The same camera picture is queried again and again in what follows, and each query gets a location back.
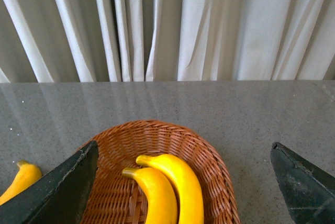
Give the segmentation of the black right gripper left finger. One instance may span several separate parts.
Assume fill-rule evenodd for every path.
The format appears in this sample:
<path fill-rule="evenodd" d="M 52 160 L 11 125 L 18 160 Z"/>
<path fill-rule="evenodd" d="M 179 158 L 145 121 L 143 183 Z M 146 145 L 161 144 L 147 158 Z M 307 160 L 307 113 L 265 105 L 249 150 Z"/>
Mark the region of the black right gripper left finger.
<path fill-rule="evenodd" d="M 29 188 L 1 205 L 1 223 L 80 223 L 97 171 L 90 141 Z"/>

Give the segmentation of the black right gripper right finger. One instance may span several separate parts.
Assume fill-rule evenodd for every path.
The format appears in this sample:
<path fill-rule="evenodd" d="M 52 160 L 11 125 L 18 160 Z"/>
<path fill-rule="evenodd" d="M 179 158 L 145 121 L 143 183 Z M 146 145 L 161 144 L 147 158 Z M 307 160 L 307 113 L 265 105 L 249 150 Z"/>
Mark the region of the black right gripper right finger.
<path fill-rule="evenodd" d="M 334 177 L 279 142 L 270 158 L 294 223 L 334 223 Z"/>

